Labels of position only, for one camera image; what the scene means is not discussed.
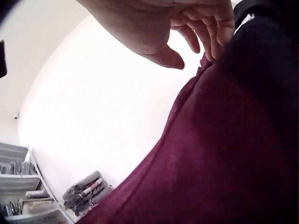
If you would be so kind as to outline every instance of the plastic-wrapped item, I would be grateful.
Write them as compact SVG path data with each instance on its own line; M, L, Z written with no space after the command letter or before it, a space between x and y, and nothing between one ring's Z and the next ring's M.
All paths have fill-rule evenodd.
M27 198L47 198L50 196L49 196L48 192L45 189L43 189L40 191L27 191L26 197Z
M6 173L7 173L7 168L6 168L6 165L3 164L2 169L1 169L1 174L6 174Z
M4 210L5 210L5 215L6 216L13 216L13 213L11 211L11 207L9 205L5 206Z
M34 174L36 174L36 170L34 169L34 165L33 165L33 163L29 163L29 173L28 173L29 175L34 175Z
M15 165L16 165L16 162L14 162L14 161L12 161L10 163L9 169L7 170L7 174L14 174L14 172L15 172Z
M22 164L21 175L28 175L27 165L28 165L27 161L24 161Z
M20 175L20 174L21 174L21 171L22 171L22 165L23 165L23 162L22 162L22 161L17 161L17 162L16 162L15 170L14 170L14 174L15 174L15 175Z

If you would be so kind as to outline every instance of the white wall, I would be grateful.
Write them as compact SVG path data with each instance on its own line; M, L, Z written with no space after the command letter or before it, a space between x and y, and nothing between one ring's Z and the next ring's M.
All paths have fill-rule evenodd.
M117 42L93 17L60 44L33 83L18 123L54 195L99 170L119 185L160 138L182 86L202 54L178 33L170 46L185 60L166 69Z
M0 115L0 142L18 145L20 144L17 121Z
M75 0L21 0L0 25L7 75L0 79L0 116L19 112L37 74L62 40L89 15Z

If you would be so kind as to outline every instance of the stacked clothing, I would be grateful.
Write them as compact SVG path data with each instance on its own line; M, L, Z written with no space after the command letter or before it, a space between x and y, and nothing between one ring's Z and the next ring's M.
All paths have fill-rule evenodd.
M102 178L99 171L95 171L85 179L72 185L63 195L64 206L71 209L76 216L83 214L88 208L98 204L113 190L111 185Z

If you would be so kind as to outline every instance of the burgundy fabric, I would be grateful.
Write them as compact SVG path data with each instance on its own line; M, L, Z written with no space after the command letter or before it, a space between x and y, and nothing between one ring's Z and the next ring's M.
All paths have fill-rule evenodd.
M218 64L201 64L156 146L78 223L271 223L287 208L291 168L267 113Z

